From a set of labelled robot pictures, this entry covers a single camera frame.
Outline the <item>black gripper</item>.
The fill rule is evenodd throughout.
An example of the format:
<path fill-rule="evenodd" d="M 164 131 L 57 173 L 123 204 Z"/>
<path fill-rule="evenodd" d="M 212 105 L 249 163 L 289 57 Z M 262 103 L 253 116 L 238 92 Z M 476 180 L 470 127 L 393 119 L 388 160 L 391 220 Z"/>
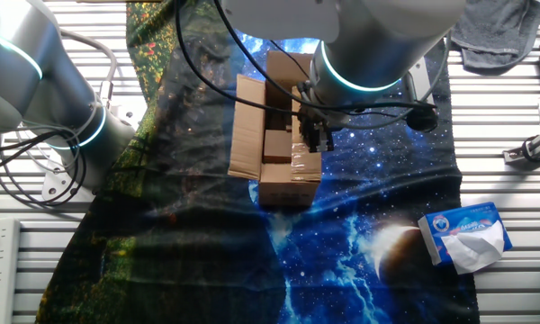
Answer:
<path fill-rule="evenodd" d="M 332 132 L 340 131 L 336 124 L 335 115 L 301 104 L 298 109 L 298 120 L 302 141 L 309 151 L 327 152 L 334 150 Z"/>

